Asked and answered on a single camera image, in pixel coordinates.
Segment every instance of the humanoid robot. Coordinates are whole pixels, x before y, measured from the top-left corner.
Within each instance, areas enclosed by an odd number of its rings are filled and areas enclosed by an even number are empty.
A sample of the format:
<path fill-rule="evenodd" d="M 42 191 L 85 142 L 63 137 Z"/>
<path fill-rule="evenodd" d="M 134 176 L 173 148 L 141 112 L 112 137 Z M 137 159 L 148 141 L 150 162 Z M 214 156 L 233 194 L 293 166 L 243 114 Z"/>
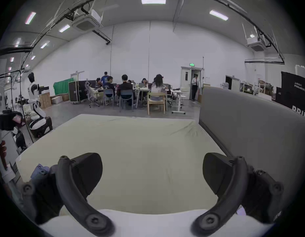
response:
<path fill-rule="evenodd" d="M 27 89 L 29 99 L 26 99 L 26 103 L 31 104 L 31 109 L 39 115 L 38 119 L 30 123 L 29 128 L 34 137 L 40 138 L 53 129 L 52 119 L 50 117 L 46 117 L 46 113 L 40 108 L 40 102 L 38 101 L 39 85 L 35 82 L 33 72 L 28 75 L 28 79 L 31 84 Z"/>

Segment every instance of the ceiling light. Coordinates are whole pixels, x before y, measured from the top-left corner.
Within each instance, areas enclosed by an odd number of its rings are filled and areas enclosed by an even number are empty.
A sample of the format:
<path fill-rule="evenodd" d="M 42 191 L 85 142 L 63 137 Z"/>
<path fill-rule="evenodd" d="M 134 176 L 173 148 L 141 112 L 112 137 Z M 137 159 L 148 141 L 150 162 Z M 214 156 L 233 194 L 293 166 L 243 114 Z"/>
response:
<path fill-rule="evenodd" d="M 42 45 L 41 48 L 44 48 L 48 43 L 49 41 L 47 41 L 44 45 Z"/>
<path fill-rule="evenodd" d="M 215 10 L 211 10 L 210 14 L 212 14 L 212 15 L 218 17 L 218 18 L 221 18 L 222 20 L 225 20 L 225 21 L 228 19 L 228 17 L 226 17 L 225 15 L 223 15 L 223 14 L 221 14 L 221 13 L 215 11 Z"/>
<path fill-rule="evenodd" d="M 141 0 L 142 4 L 166 4 L 166 0 Z"/>
<path fill-rule="evenodd" d="M 18 39 L 16 40 L 15 47 L 18 47 L 18 46 L 19 46 L 20 41 L 21 41 L 21 38 L 18 38 Z"/>
<path fill-rule="evenodd" d="M 34 18 L 35 14 L 36 14 L 36 12 L 32 11 L 32 12 L 28 15 L 28 17 L 27 17 L 27 19 L 26 19 L 26 21 L 25 21 L 25 24 L 26 24 L 26 25 L 28 25 L 29 23 L 31 23 L 31 21 L 32 21 L 32 19 Z"/>
<path fill-rule="evenodd" d="M 62 33 L 64 30 L 67 30 L 70 27 L 70 25 L 65 25 L 63 28 L 59 29 L 59 31 Z"/>

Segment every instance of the woman with long hair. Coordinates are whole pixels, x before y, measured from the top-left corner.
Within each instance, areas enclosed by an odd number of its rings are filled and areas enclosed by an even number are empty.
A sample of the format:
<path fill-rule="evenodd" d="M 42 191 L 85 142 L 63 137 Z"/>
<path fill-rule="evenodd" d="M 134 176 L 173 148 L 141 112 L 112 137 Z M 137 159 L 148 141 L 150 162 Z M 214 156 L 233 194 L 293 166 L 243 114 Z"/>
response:
<path fill-rule="evenodd" d="M 151 92 L 159 93 L 163 92 L 166 93 L 166 86 L 163 84 L 162 75 L 158 74 L 156 75 L 155 81 L 151 86 Z M 151 100 L 153 101 L 162 101 L 162 97 L 155 97 L 151 96 Z"/>

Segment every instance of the person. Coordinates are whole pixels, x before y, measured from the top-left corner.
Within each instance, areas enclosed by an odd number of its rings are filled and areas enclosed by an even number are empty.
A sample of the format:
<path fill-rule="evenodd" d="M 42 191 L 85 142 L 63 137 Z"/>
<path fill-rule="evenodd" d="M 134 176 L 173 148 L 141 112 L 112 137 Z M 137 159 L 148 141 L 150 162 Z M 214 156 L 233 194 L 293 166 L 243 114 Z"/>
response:
<path fill-rule="evenodd" d="M 146 88 L 148 87 L 148 85 L 147 85 L 148 81 L 146 80 L 146 78 L 143 78 L 141 82 L 145 84 Z"/>
<path fill-rule="evenodd" d="M 102 84 L 102 82 L 101 82 L 101 78 L 98 77 L 98 78 L 96 79 L 94 88 L 95 88 L 95 89 L 99 89 L 99 88 L 102 87 L 102 86 L 103 86 L 103 84 Z"/>
<path fill-rule="evenodd" d="M 104 85 L 104 83 L 107 82 L 108 77 L 109 77 L 109 76 L 108 76 L 108 73 L 105 71 L 105 72 L 104 72 L 104 76 L 101 77 L 101 82 L 102 82 L 103 85 Z"/>
<path fill-rule="evenodd" d="M 116 91 L 116 95 L 119 97 L 121 95 L 121 90 L 128 90 L 128 89 L 131 89 L 133 90 L 133 85 L 127 81 L 128 79 L 128 76 L 127 75 L 122 75 L 122 81 L 123 83 L 120 84 L 117 88 L 117 91 Z M 130 98 L 131 95 L 125 95 L 123 98 Z M 128 105 L 132 105 L 132 100 L 128 100 Z"/>
<path fill-rule="evenodd" d="M 198 74 L 194 74 L 194 78 L 192 79 L 192 99 L 195 101 L 195 95 L 197 93 L 197 89 L 199 87 Z"/>
<path fill-rule="evenodd" d="M 112 82 L 113 82 L 113 77 L 109 76 L 108 79 L 107 79 L 107 82 L 103 85 L 103 88 L 104 89 L 112 89 L 114 97 L 115 97 L 115 87 L 112 84 Z M 112 97 L 112 94 L 106 94 L 106 96 L 107 97 Z"/>
<path fill-rule="evenodd" d="M 166 93 L 166 86 L 163 84 L 162 81 L 162 75 L 158 74 L 155 77 L 155 81 L 151 86 L 151 92 L 155 92 L 155 93 L 159 93 L 159 92 L 163 92 Z M 155 96 L 151 96 L 150 97 L 151 100 L 153 101 L 162 101 L 162 96 L 161 97 L 155 97 Z"/>
<path fill-rule="evenodd" d="M 143 78 L 141 82 L 145 84 L 145 88 L 148 88 L 148 81 L 146 80 L 146 78 Z M 146 91 L 142 91 L 140 97 L 145 98 L 146 96 L 147 96 L 147 92 Z"/>

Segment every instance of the screw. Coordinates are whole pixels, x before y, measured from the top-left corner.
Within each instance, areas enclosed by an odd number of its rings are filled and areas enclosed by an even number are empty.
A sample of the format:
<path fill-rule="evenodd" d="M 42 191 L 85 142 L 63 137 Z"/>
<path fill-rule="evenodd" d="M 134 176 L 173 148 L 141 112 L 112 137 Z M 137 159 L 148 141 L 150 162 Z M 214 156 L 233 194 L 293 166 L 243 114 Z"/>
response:
<path fill-rule="evenodd" d="M 31 189 L 32 189 L 32 187 L 31 187 L 31 185 L 29 185 L 29 184 L 26 184 L 26 185 L 24 185 L 24 187 L 23 187 L 24 192 L 28 192 L 28 191 L 30 191 Z"/>
<path fill-rule="evenodd" d="M 206 223 L 207 224 L 213 224 L 214 223 L 214 219 L 213 218 L 208 218 L 208 219 L 206 219 Z"/>
<path fill-rule="evenodd" d="M 94 218 L 91 219 L 91 222 L 92 222 L 93 224 L 97 224 L 97 223 L 99 223 L 99 219 L 96 218 L 96 217 L 94 217 Z"/>
<path fill-rule="evenodd" d="M 277 192 L 281 191 L 281 186 L 279 184 L 274 184 L 273 185 L 274 190 L 276 190 Z"/>

